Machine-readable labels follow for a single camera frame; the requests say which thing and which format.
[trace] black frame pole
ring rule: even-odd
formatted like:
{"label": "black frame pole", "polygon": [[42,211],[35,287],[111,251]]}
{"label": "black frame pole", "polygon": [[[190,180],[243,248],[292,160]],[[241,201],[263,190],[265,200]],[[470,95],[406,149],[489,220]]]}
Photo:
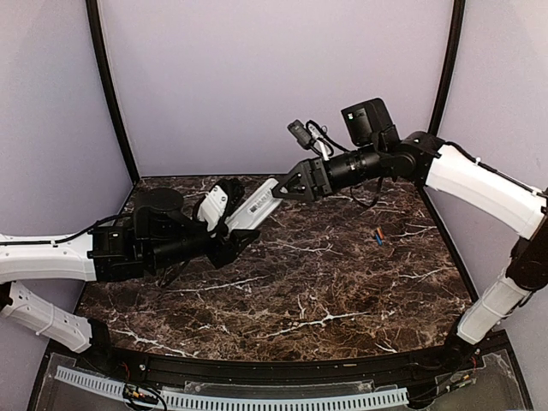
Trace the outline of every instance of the black frame pole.
{"label": "black frame pole", "polygon": [[434,103],[434,109],[432,110],[430,126],[428,126],[428,133],[430,134],[438,135],[439,126],[444,115],[451,79],[453,78],[453,71],[455,70],[456,52],[459,48],[459,41],[461,39],[465,4],[466,0],[455,0],[453,2],[453,15],[451,16],[449,37],[447,39],[444,68],[442,69],[442,75],[439,79],[438,95],[436,96],[436,102]]}
{"label": "black frame pole", "polygon": [[136,184],[140,180],[139,171],[137,170],[134,154],[131,152],[126,129],[123,126],[122,114],[120,112],[118,99],[116,98],[116,92],[114,90],[114,83],[112,82],[112,76],[110,74],[109,60],[106,56],[97,0],[86,0],[86,8],[99,76],[101,77],[101,83],[103,84],[104,98],[109,107],[110,119],[116,133],[120,151],[122,152],[123,161],[126,164],[132,183]]}
{"label": "black frame pole", "polygon": [[[438,135],[439,127],[444,115],[445,105],[447,103],[447,97],[449,95],[449,89],[451,79],[453,78],[453,71],[455,69],[456,53],[459,47],[459,41],[461,39],[462,22],[464,21],[464,6],[466,0],[455,0],[453,2],[453,14],[451,16],[451,24],[449,37],[447,40],[447,49],[445,50],[444,67],[439,80],[438,94],[436,95],[436,101],[432,110],[432,118],[430,119],[430,126],[428,127],[428,133]],[[461,273],[462,281],[470,294],[472,301],[477,301],[478,291],[474,287],[470,273],[462,260],[461,255],[456,249],[455,243],[451,239],[450,232],[445,227],[444,221],[439,216],[436,207],[430,200],[430,196],[423,187],[417,187],[419,195],[425,203],[426,208],[430,212],[434,223],[438,226],[440,235],[442,236],[445,246],[449,249],[451,257],[455,262],[457,270]]]}

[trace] lavender wall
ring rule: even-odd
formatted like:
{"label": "lavender wall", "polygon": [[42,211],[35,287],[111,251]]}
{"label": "lavender wall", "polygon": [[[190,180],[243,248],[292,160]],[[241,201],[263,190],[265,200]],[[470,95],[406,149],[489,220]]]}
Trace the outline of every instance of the lavender wall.
{"label": "lavender wall", "polygon": [[[507,174],[548,187],[548,3],[467,2],[455,78],[440,136]],[[433,196],[479,291],[508,263],[517,239],[497,220],[443,194]],[[548,391],[548,292],[503,323],[536,409]]]}
{"label": "lavender wall", "polygon": [[[84,2],[0,2],[0,232],[76,231],[117,212],[130,181],[95,63]],[[74,309],[82,284],[27,282]],[[27,409],[47,341],[0,319],[0,410]]]}
{"label": "lavender wall", "polygon": [[382,96],[402,135],[428,125],[450,0],[103,1],[142,175],[284,172],[286,125]]}

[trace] zip tie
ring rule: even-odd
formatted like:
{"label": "zip tie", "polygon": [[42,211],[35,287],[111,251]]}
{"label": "zip tie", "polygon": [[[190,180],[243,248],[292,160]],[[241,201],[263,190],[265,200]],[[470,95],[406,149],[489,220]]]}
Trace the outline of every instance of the zip tie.
{"label": "zip tie", "polygon": [[48,324],[46,324],[45,327],[42,330],[36,331],[37,336],[41,335],[43,332],[48,331],[48,329],[53,325],[53,321],[54,321],[54,318],[55,318],[55,306],[53,304],[51,304],[50,302],[48,302],[47,304],[51,308],[50,322]]}

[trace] small object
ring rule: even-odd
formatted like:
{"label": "small object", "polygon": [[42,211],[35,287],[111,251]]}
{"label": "small object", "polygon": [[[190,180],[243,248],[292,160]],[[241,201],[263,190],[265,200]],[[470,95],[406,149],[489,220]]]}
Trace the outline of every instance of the small object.
{"label": "small object", "polygon": [[319,140],[318,144],[319,144],[319,149],[322,153],[322,158],[324,159],[324,161],[329,161],[329,153],[327,152],[327,147],[325,146],[324,142]]}
{"label": "small object", "polygon": [[463,378],[461,378],[460,381],[457,381],[453,384],[448,385],[445,387],[445,390],[447,392],[452,392],[455,390],[459,390],[460,388],[464,388],[468,385],[474,385],[476,384],[477,378],[470,378],[469,375],[465,375]]}
{"label": "small object", "polygon": [[472,357],[472,363],[474,364],[474,369],[472,370],[472,373],[475,373],[478,369],[478,361],[476,360],[476,357]]}
{"label": "small object", "polygon": [[384,233],[383,233],[383,230],[380,228],[380,227],[377,227],[375,229],[375,231],[378,233],[378,236],[380,237],[381,240],[384,240]]}
{"label": "small object", "polygon": [[379,246],[383,245],[384,233],[383,233],[383,231],[381,230],[380,227],[377,227],[373,231],[373,238],[377,241],[377,244],[379,244]]}

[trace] black camera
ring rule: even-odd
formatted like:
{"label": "black camera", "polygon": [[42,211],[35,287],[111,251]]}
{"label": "black camera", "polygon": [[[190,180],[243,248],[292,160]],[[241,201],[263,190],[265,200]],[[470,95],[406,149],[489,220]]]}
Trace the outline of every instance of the black camera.
{"label": "black camera", "polygon": [[385,152],[399,142],[396,126],[381,98],[373,98],[341,110],[342,118],[357,147],[375,145]]}

